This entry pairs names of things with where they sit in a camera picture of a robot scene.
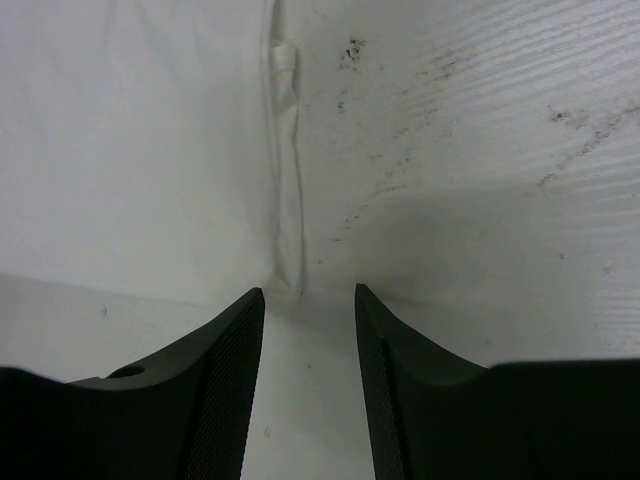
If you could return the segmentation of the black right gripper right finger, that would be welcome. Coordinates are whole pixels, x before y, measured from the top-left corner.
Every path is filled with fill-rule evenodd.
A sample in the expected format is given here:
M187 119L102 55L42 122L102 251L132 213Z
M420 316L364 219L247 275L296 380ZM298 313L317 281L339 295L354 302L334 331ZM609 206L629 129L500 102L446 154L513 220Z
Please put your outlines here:
M379 479L635 479L637 360L485 368L355 290L359 363Z

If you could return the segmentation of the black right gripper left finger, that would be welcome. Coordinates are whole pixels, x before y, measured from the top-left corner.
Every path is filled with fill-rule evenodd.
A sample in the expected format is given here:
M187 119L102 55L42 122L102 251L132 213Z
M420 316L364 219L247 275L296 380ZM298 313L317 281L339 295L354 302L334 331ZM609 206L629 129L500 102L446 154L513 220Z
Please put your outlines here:
M237 479L264 328L249 290L216 318L104 378L1 371L5 479Z

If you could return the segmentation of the white tank top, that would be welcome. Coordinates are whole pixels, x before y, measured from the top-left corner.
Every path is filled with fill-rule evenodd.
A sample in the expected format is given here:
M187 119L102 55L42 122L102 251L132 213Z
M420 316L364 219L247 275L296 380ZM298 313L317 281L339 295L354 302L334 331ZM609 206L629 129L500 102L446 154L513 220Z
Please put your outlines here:
M271 1L5 1L1 270L187 304L302 283Z

